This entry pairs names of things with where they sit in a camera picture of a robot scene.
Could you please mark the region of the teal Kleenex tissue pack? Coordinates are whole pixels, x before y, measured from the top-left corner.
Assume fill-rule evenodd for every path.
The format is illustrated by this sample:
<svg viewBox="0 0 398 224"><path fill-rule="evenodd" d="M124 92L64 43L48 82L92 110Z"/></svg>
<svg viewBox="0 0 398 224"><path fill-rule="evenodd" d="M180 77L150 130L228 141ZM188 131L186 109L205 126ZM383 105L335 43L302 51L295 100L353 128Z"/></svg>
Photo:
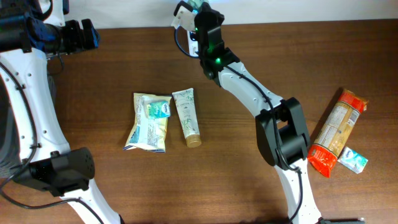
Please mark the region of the teal Kleenex tissue pack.
<svg viewBox="0 0 398 224"><path fill-rule="evenodd" d="M146 108L149 119L168 118L171 115L167 101L153 101L146 104Z"/></svg>

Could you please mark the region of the white cream tube gold cap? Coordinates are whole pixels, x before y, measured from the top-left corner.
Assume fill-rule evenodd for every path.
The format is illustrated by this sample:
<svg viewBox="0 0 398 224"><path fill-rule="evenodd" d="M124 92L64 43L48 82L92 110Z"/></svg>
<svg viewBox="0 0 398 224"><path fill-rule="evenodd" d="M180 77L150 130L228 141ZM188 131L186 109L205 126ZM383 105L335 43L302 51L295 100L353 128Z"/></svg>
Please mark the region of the white cream tube gold cap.
<svg viewBox="0 0 398 224"><path fill-rule="evenodd" d="M201 145L200 130L194 100L194 89L189 88L172 93L180 124L188 147Z"/></svg>

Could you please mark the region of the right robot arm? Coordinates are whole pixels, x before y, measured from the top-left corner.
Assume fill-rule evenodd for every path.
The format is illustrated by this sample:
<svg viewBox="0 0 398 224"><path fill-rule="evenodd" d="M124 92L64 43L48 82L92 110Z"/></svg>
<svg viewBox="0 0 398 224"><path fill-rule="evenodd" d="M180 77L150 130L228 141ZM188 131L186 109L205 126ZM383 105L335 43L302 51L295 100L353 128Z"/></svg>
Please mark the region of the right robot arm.
<svg viewBox="0 0 398 224"><path fill-rule="evenodd" d="M288 205L289 223L320 223L308 178L310 136L301 104L273 94L257 81L224 45L224 16L202 1L194 17L198 56L204 74L233 94L254 116L257 147L278 173Z"/></svg>

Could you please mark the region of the orange noodle packet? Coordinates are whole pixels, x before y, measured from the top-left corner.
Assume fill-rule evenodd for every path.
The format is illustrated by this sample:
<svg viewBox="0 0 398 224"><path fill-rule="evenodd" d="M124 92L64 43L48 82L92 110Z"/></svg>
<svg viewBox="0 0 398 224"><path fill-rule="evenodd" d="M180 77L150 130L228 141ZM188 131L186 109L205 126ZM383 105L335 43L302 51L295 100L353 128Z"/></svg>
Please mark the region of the orange noodle packet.
<svg viewBox="0 0 398 224"><path fill-rule="evenodd" d="M308 152L308 161L329 178L368 100L344 89Z"/></svg>

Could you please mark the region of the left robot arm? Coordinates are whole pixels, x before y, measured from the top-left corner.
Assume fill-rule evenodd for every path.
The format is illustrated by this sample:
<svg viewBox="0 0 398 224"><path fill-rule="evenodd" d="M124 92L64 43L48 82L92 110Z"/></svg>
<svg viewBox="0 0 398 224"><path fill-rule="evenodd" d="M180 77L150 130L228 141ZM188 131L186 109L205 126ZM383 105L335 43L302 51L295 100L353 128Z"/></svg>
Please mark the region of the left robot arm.
<svg viewBox="0 0 398 224"><path fill-rule="evenodd" d="M89 19L67 0L1 2L1 177L69 204L85 223L122 223L95 182L89 149L71 149L55 112L53 58L96 49Z"/></svg>

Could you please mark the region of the beige snack bag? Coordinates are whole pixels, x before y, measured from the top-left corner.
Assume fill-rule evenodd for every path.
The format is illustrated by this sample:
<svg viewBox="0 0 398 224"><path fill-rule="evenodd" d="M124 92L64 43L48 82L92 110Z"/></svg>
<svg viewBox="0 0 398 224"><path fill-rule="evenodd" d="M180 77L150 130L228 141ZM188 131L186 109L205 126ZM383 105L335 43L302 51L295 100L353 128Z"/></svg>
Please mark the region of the beige snack bag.
<svg viewBox="0 0 398 224"><path fill-rule="evenodd" d="M165 137L168 118L149 119L146 104L153 101L167 101L170 95L158 96L147 93L134 93L134 126L126 140L123 150L142 149L149 152L165 153Z"/></svg>

